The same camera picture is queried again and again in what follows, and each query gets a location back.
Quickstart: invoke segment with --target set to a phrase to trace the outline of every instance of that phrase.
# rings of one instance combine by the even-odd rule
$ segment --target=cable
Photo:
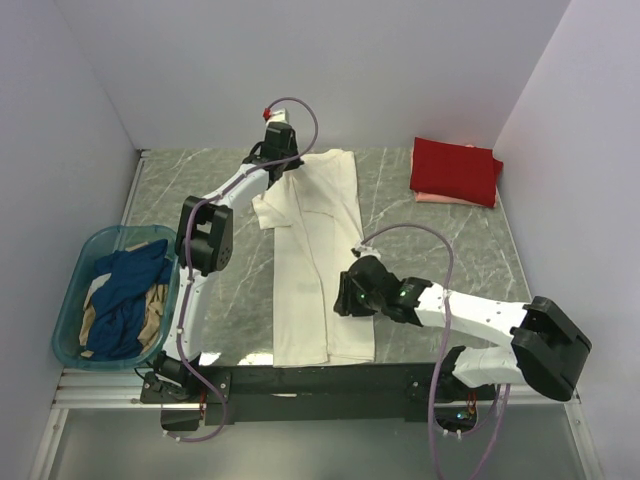
[[[491,418],[491,414],[494,412],[494,410],[496,409],[496,406],[498,405],[498,400],[500,399],[500,388],[501,386],[498,385],[498,387],[496,388],[496,396],[493,397],[493,402],[491,403],[491,406],[489,407],[489,410],[487,411],[487,415],[478,423],[476,423],[473,428],[471,430],[467,430],[466,432],[462,432],[462,436],[463,437],[468,437],[469,435],[473,435],[474,433],[476,433],[478,430],[480,430],[482,427],[484,427],[487,423],[487,421],[489,420],[489,418]],[[457,437],[457,435],[453,432],[449,432],[449,436],[451,437]]]
[[[449,266],[447,267],[447,274],[445,275],[444,282],[442,282],[442,288],[444,290],[444,295],[443,295],[444,296],[444,317],[445,317],[444,332],[442,333],[442,341],[440,343],[438,359],[433,368],[431,385],[429,386],[429,401],[427,404],[427,421],[429,423],[428,431],[429,431],[429,448],[431,450],[431,458],[433,459],[433,466],[436,471],[438,480],[445,480],[444,473],[442,473],[442,468],[440,467],[440,458],[438,456],[438,449],[436,447],[435,400],[436,400],[436,388],[438,386],[438,377],[440,376],[442,362],[444,361],[444,357],[447,353],[447,343],[449,342],[449,335],[451,333],[451,305],[449,304],[449,296],[450,296],[449,283],[451,282],[451,276],[453,274],[453,263],[454,263],[453,247],[451,246],[449,241],[444,237],[444,235],[442,235],[440,232],[433,230],[432,228],[427,227],[425,225],[418,225],[416,223],[397,223],[394,225],[389,225],[387,227],[381,228],[377,232],[374,232],[371,235],[368,235],[367,237],[365,237],[364,240],[362,240],[361,244],[364,245],[365,243],[371,241],[378,235],[381,235],[385,232],[388,232],[389,230],[393,230],[396,228],[417,228],[419,230],[424,230],[425,232],[435,235],[447,248],[447,252],[449,254]],[[476,478],[476,476],[478,475],[478,473],[486,463],[487,459],[491,455],[491,452],[493,451],[493,447],[495,446],[496,439],[498,437],[498,432],[500,430],[500,427],[502,426],[504,413],[507,409],[506,407],[507,407],[507,401],[509,400],[510,391],[511,391],[511,386],[507,385],[505,388],[504,397],[501,404],[501,411],[498,416],[498,421],[496,422],[493,435],[491,436],[491,439],[489,440],[487,448],[484,454],[482,455],[482,458],[478,462],[478,465],[476,466],[473,474],[471,475],[471,477],[469,477],[469,480],[474,480]],[[498,395],[499,395],[499,390],[498,390],[498,393],[496,394],[496,398],[494,399],[494,404],[497,403]],[[469,432],[466,432],[466,433],[468,435],[473,431],[477,431],[477,430],[478,430],[478,425],[476,425],[476,427],[474,427],[473,429],[471,429]]]
[[[318,119],[316,117],[316,114],[314,113],[314,111],[311,109],[311,107],[309,105],[307,105],[305,102],[303,102],[302,100],[300,100],[299,98],[295,98],[295,97],[282,97],[279,98],[273,102],[271,102],[269,104],[269,106],[265,109],[265,112],[269,112],[275,105],[277,105],[280,102],[284,102],[284,101],[290,101],[290,102],[296,102],[299,103],[300,105],[302,105],[307,112],[309,112],[309,115],[311,115],[311,118],[313,120],[313,125],[314,125],[314,133],[313,133],[313,138],[311,139],[311,142],[309,142],[309,146],[307,148],[305,148],[302,153],[299,153],[297,155],[294,155],[292,157],[289,158],[284,158],[282,160],[274,160],[272,162],[266,162],[263,163],[262,165],[256,165],[253,168],[250,168],[249,170],[247,170],[244,174],[244,176],[242,177],[237,177],[233,182],[231,182],[227,187],[224,188],[224,190],[222,190],[222,192],[218,195],[215,195],[212,198],[209,199],[202,199],[200,200],[198,203],[196,203],[196,205],[193,207],[193,209],[191,210],[191,213],[189,214],[189,219],[187,221],[187,229],[186,229],[186,236],[185,236],[185,259],[186,259],[186,263],[187,263],[187,269],[189,271],[189,276],[188,276],[188,280],[187,280],[187,286],[185,288],[185,292],[184,292],[184,299],[182,301],[182,306],[180,307],[180,316],[178,317],[178,325],[177,325],[177,335],[176,335],[176,346],[178,348],[178,355],[180,356],[180,361],[183,363],[183,365],[186,367],[187,370],[189,370],[189,372],[191,372],[193,374],[194,377],[196,377],[198,380],[200,380],[209,390],[211,390],[216,397],[218,397],[218,399],[220,400],[220,403],[222,404],[222,420],[220,422],[220,425],[218,425],[218,427],[211,433],[204,435],[202,437],[198,437],[198,438],[191,438],[191,437],[187,437],[187,438],[182,438],[178,435],[176,435],[175,433],[172,432],[168,432],[167,435],[170,436],[171,438],[176,439],[177,441],[182,441],[182,442],[187,442],[187,443],[196,443],[196,442],[203,442],[205,440],[209,440],[213,437],[215,437],[216,435],[218,435],[222,429],[224,428],[225,424],[227,423],[227,415],[228,415],[228,408],[227,408],[227,401],[224,398],[224,395],[222,395],[222,393],[220,392],[220,390],[218,390],[211,382],[209,382],[205,377],[203,377],[195,368],[193,368],[193,366],[191,366],[191,364],[189,363],[189,360],[187,359],[185,353],[184,353],[184,348],[182,346],[182,329],[184,326],[184,321],[186,318],[186,312],[187,312],[187,306],[189,304],[189,299],[191,298],[191,286],[193,285],[194,282],[194,278],[193,278],[193,262],[191,259],[191,232],[193,231],[193,226],[195,224],[195,218],[196,218],[196,214],[198,213],[198,210],[203,207],[204,205],[208,204],[208,203],[213,203],[213,202],[217,202],[218,200],[222,199],[225,195],[227,195],[229,192],[231,192],[234,188],[236,188],[240,183],[242,183],[242,181],[247,178],[247,176],[249,176],[250,174],[264,169],[264,168],[268,168],[268,167],[274,167],[277,165],[282,165],[284,163],[288,163],[288,162],[292,162],[293,160],[297,160],[300,157],[302,157],[303,155],[307,154],[315,145],[316,140],[318,139]]]

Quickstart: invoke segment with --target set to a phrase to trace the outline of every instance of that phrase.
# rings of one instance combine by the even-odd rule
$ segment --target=beige cloth
[[[134,245],[133,247],[129,247],[126,249],[127,252],[131,252],[136,250],[137,248],[144,247],[148,245],[149,242],[140,243],[138,245]],[[98,277],[96,280],[102,279],[103,277],[107,277],[106,280],[109,279],[111,274],[102,275]],[[96,283],[94,280],[89,287],[89,292],[87,293],[87,298],[84,301],[84,315],[82,317],[82,327],[80,328],[80,335],[78,336],[78,340],[80,341],[81,347],[86,347],[87,340],[89,339],[89,331],[93,326],[93,322],[96,319],[96,310],[93,308],[91,304],[91,295],[100,288],[106,280],[99,282],[99,286],[94,288],[94,284]],[[142,330],[140,331],[140,335],[138,335],[138,341],[142,344],[142,352],[144,353],[155,342],[158,336],[158,330],[160,329],[160,321],[162,320],[162,315],[164,315],[164,304],[167,301],[167,294],[169,292],[168,285],[157,285],[153,284],[151,288],[147,291],[146,294],[146,306],[145,306],[145,314],[144,314],[144,323],[142,325]],[[90,350],[85,350],[80,354],[85,358],[91,358],[93,352]]]
[[[151,348],[158,336],[160,321],[164,315],[164,304],[167,301],[169,285],[154,284],[147,292],[147,308],[144,314],[144,324],[138,341],[142,344],[142,353]]]

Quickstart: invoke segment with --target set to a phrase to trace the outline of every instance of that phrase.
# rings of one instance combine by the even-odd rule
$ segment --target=blue clothing
[[[165,258],[167,240],[158,240],[131,252],[116,251],[96,260],[96,276],[111,278],[95,291],[91,303],[96,318],[87,350],[92,360],[120,360],[140,355],[138,335],[144,324],[146,293],[154,283],[168,284],[171,262]]]

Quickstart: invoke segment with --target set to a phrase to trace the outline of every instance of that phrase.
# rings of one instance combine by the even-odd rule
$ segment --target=folded cloth
[[[465,145],[467,148],[475,148],[473,145]],[[411,151],[411,169],[413,170],[413,150]],[[456,203],[460,205],[472,205],[480,207],[477,203],[462,200],[460,198],[447,197],[446,195],[436,195],[435,193],[414,192],[416,202],[418,203]],[[496,203],[498,202],[498,193],[496,192]]]
[[[340,272],[362,239],[353,152],[305,155],[253,199],[260,228],[273,228],[273,364],[340,365],[374,358],[373,319],[333,311]]]
[[[96,274],[111,277],[91,297],[95,320],[86,346],[94,352],[93,360],[132,358],[142,351],[138,335],[145,319],[146,293],[153,284],[168,284],[171,276],[167,245],[167,240],[158,240],[96,260]]]
[[[410,188],[494,207],[502,167],[489,149],[416,138]]]

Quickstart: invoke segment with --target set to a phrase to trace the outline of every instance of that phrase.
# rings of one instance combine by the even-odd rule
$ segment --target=pink cloth
[[[467,145],[469,148],[474,148],[473,145]],[[411,168],[413,168],[413,150],[411,151]],[[436,195],[435,193],[414,192],[416,202],[418,203],[457,203],[460,205],[473,205],[475,207],[482,207],[477,203],[469,202],[468,200],[461,200],[459,198],[447,197],[445,195]],[[496,203],[498,203],[498,193],[496,191]]]

